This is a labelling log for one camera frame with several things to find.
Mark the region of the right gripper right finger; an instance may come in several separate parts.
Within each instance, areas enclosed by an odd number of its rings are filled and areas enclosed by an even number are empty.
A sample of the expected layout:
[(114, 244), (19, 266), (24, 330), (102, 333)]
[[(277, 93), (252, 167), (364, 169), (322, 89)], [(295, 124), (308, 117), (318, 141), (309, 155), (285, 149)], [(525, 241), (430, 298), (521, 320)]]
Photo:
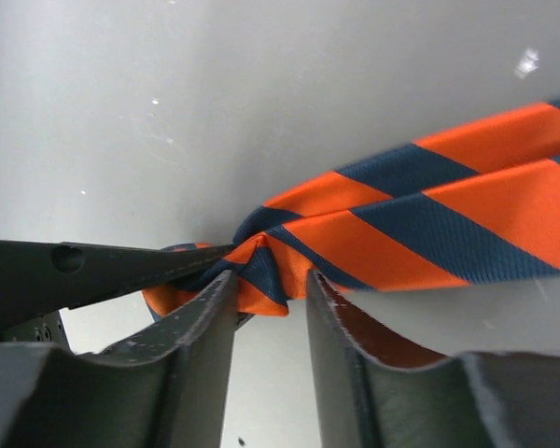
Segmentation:
[(324, 446), (560, 447), (560, 355), (443, 355), (317, 271), (307, 275), (306, 315)]

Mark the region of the orange navy striped tie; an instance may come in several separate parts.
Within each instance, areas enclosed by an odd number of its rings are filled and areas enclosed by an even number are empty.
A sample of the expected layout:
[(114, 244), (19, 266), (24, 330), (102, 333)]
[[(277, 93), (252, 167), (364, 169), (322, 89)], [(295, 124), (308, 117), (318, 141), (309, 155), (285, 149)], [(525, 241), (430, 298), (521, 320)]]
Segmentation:
[(151, 287), (167, 315), (219, 273), (238, 308), (284, 316), (319, 270), (340, 289), (466, 287), (560, 275), (560, 99), (436, 133), (308, 180), (237, 229), (229, 255)]

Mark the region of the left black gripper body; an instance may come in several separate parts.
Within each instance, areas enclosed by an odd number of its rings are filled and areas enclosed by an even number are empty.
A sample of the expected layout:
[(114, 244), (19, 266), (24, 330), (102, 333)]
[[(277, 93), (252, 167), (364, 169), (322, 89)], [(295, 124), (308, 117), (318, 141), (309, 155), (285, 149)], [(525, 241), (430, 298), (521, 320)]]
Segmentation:
[(70, 349), (59, 311), (1, 330), (0, 342), (56, 343), (66, 350)]

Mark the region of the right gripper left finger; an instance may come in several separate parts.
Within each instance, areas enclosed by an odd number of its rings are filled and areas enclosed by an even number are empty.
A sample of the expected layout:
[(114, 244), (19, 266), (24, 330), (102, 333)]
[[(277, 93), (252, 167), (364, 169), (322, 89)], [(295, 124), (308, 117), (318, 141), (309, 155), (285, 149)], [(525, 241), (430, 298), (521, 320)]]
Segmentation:
[(0, 343), (0, 447), (217, 447), (237, 279), (98, 354)]

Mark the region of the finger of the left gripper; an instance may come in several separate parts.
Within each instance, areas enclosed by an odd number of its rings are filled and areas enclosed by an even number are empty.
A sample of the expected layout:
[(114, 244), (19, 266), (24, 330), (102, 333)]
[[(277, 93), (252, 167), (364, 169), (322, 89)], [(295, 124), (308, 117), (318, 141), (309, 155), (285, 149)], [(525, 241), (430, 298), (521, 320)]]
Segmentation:
[(232, 250), (162, 251), (0, 240), (0, 331), (203, 271)]

